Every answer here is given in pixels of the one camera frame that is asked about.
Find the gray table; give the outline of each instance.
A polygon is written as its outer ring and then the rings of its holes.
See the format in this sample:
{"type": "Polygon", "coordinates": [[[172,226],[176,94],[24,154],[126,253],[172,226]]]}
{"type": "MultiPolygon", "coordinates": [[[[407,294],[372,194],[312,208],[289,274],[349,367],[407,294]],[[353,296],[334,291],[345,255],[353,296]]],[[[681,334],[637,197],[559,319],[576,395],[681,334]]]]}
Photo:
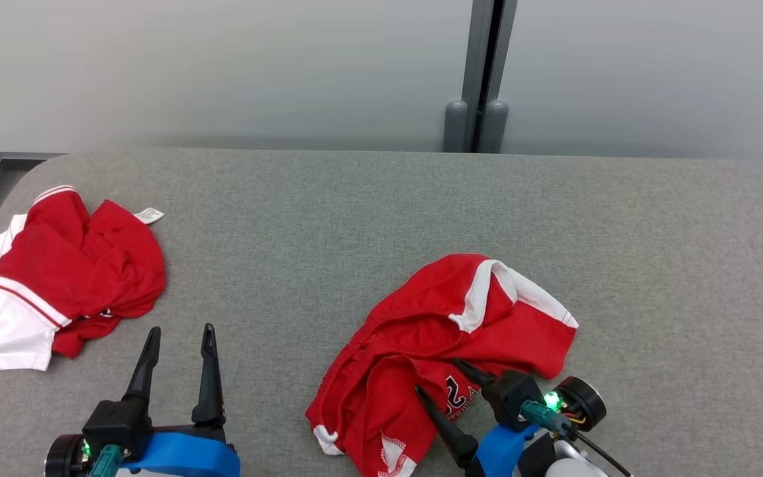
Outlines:
{"type": "MultiPolygon", "coordinates": [[[[72,184],[93,209],[155,207],[168,286],[154,311],[48,372],[0,371],[0,475],[39,475],[54,437],[117,399],[164,330],[151,414],[184,423],[215,324],[227,435],[246,476],[357,475],[303,416],[370,308],[420,266],[480,252],[581,323],[565,374],[609,408],[591,438],[636,475],[763,475],[763,168],[731,161],[144,149],[34,169],[0,231],[72,184]],[[288,346],[299,341],[303,345],[288,346]]],[[[491,427],[476,401],[460,421],[491,427]]],[[[461,475],[442,444],[415,475],[461,475]]]]}

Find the wire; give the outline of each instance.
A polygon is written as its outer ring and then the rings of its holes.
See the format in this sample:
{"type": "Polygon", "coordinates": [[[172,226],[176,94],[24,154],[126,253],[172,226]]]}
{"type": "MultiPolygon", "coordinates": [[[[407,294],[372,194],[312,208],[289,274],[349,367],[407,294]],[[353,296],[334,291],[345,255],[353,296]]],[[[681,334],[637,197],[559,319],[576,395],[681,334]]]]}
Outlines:
{"type": "Polygon", "coordinates": [[[570,420],[572,423],[577,423],[578,425],[583,425],[585,421],[587,421],[587,417],[582,417],[581,420],[579,420],[579,417],[576,416],[574,413],[561,413],[562,416],[567,417],[567,419],[570,420]]]}
{"type": "Polygon", "coordinates": [[[587,437],[584,437],[583,434],[579,433],[575,429],[567,429],[569,431],[570,435],[573,435],[573,437],[577,437],[579,441],[584,442],[588,447],[591,448],[594,452],[602,456],[605,460],[609,462],[609,464],[613,465],[614,468],[616,468],[618,471],[623,473],[623,475],[626,475],[626,477],[632,477],[632,473],[629,472],[623,465],[620,465],[620,462],[617,462],[617,459],[612,458],[612,456],[608,455],[608,452],[605,452],[605,450],[602,450],[599,446],[593,443],[590,439],[587,437]]]}

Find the white stripe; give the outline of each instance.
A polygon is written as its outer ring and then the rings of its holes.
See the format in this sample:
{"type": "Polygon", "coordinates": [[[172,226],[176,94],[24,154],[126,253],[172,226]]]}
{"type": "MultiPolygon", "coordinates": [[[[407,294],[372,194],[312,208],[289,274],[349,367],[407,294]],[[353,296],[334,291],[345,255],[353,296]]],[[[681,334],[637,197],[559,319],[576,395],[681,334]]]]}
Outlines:
{"type": "Polygon", "coordinates": [[[457,323],[461,331],[472,333],[482,325],[487,308],[487,291],[490,289],[491,275],[496,275],[499,286],[512,302],[521,301],[570,328],[579,328],[576,318],[538,284],[508,268],[499,260],[484,260],[476,268],[470,289],[464,296],[463,312],[460,315],[454,313],[449,315],[449,319],[457,323]]]}
{"type": "MultiPolygon", "coordinates": [[[[37,311],[37,308],[34,308],[34,306],[31,306],[31,304],[27,303],[24,299],[17,296],[16,293],[13,293],[13,291],[11,290],[0,289],[0,300],[1,300],[0,303],[18,303],[19,311],[24,311],[28,313],[32,318],[42,323],[44,328],[51,329],[52,332],[54,333],[57,333],[58,329],[60,329],[57,326],[55,326],[54,323],[50,322],[48,318],[43,316],[43,314],[37,311]]],[[[2,318],[5,318],[6,321],[17,320],[19,318],[22,318],[22,315],[19,313],[10,311],[9,313],[6,313],[6,314],[0,314],[0,320],[2,318]]]]}
{"type": "Polygon", "coordinates": [[[15,280],[11,280],[10,278],[0,277],[0,286],[8,290],[13,290],[16,293],[19,293],[19,295],[24,296],[27,301],[31,302],[31,304],[42,310],[45,314],[52,318],[52,320],[55,320],[55,323],[60,324],[61,328],[64,328],[64,326],[72,323],[72,320],[64,317],[60,311],[55,310],[51,305],[48,304],[48,302],[45,301],[45,299],[40,298],[37,293],[31,291],[24,284],[21,284],[15,280]]]}
{"type": "Polygon", "coordinates": [[[76,192],[76,190],[72,186],[52,187],[48,191],[41,193],[39,196],[37,196],[37,198],[34,199],[34,203],[40,202],[40,200],[46,199],[50,196],[53,196],[56,193],[62,193],[62,192],[76,192]]]}
{"type": "Polygon", "coordinates": [[[320,448],[329,456],[342,456],[343,451],[338,449],[334,445],[334,441],[337,440],[337,432],[329,434],[326,430],[326,426],[317,425],[314,428],[314,437],[317,438],[317,442],[320,443],[320,448]]]}

